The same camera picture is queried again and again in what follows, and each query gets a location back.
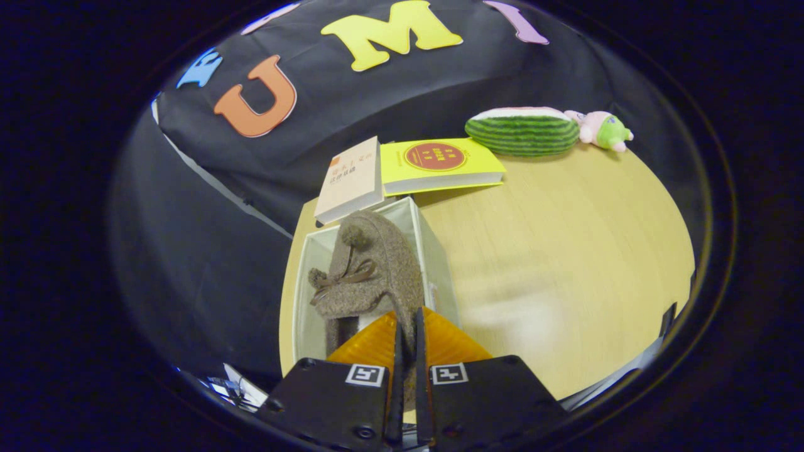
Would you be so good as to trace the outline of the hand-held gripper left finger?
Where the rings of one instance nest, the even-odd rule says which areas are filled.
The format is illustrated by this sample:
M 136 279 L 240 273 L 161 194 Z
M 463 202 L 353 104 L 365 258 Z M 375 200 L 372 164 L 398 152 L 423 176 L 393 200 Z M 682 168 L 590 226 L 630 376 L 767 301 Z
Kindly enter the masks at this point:
M 259 420 L 309 448 L 399 446 L 403 345 L 396 315 L 382 315 L 340 347 L 334 360 L 301 358 L 258 409 Z

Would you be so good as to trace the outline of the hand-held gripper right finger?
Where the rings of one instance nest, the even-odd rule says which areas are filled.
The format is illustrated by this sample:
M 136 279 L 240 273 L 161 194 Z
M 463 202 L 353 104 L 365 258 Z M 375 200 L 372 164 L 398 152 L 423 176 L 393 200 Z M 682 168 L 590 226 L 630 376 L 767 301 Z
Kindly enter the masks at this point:
M 416 315 L 416 423 L 428 449 L 519 449 L 540 443 L 566 411 L 517 355 L 430 365 L 425 310 Z

